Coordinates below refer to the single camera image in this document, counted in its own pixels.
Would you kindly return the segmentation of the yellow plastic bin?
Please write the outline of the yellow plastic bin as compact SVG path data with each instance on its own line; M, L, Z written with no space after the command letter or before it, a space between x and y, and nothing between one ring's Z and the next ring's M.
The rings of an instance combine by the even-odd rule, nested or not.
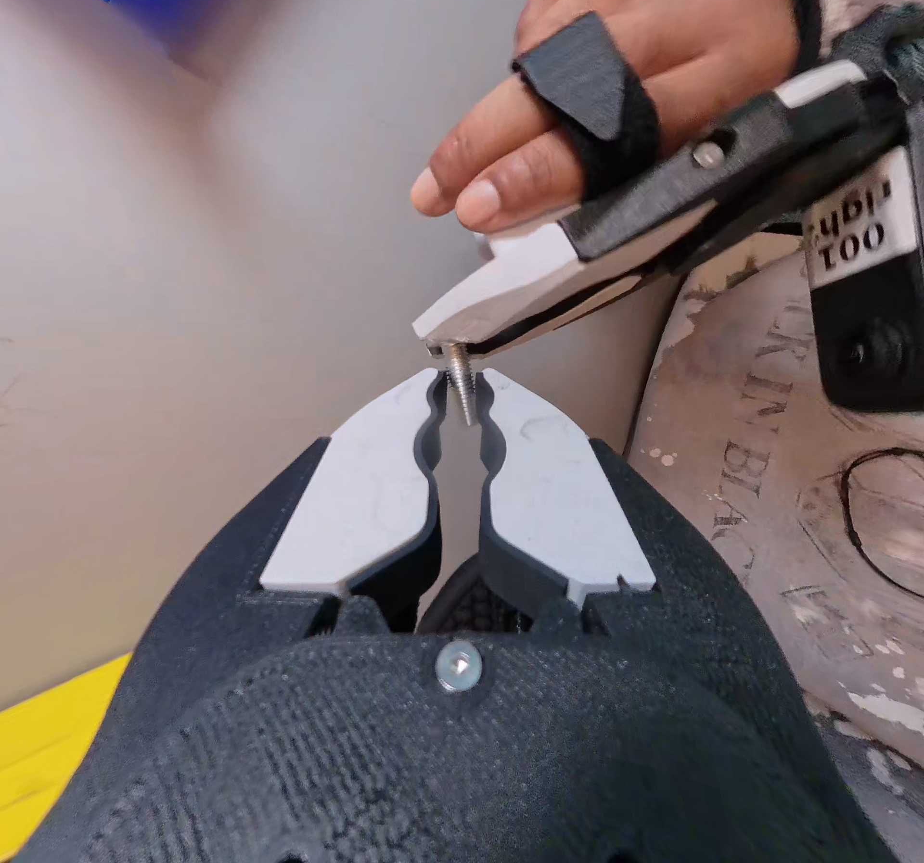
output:
M1 860L25 845L87 754L131 654L1 713Z

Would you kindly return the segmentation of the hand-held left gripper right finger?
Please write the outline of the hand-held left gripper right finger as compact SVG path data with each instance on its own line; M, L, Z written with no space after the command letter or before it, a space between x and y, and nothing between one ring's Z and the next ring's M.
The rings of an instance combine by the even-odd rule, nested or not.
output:
M501 372L478 375L480 573L515 610L582 609L591 594L649 593L652 567L588 435Z

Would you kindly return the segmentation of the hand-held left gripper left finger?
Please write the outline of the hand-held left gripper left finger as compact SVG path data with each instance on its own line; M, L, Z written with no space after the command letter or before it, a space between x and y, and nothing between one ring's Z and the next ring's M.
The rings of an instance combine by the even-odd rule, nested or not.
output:
M329 439L260 576L271 592L362 595L410 611L437 579L444 373L379 395Z

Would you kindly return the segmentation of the person's right hand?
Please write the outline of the person's right hand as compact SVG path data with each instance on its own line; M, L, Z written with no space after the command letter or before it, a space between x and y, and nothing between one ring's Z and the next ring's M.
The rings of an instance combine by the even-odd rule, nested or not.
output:
M584 13L599 15L657 107L664 152L780 84L799 38L792 0L527 0L521 55ZM510 77L439 143L410 191L424 216L454 211L495 232L578 202L585 173L548 107Z

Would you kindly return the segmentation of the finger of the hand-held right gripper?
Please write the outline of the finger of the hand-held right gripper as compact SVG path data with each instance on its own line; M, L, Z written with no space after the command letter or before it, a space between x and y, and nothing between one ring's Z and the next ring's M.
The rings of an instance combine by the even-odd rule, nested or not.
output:
M478 309L468 336L478 338L469 353L486 361L506 350L572 324L652 284L653 273L623 273L598 279L594 273L472 274L468 301Z
M429 353L463 344L496 354L620 300L653 278L646 265L692 230L715 201L692 209L605 256L583 261L560 222L497 241L501 252L412 324Z

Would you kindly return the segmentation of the silver hex bolt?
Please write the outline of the silver hex bolt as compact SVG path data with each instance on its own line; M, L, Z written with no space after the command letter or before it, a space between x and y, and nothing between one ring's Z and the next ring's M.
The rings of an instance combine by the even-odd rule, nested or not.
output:
M461 415L466 426L473 426L478 417L476 380L468 349L459 343L444 346L445 368L449 382L456 392Z

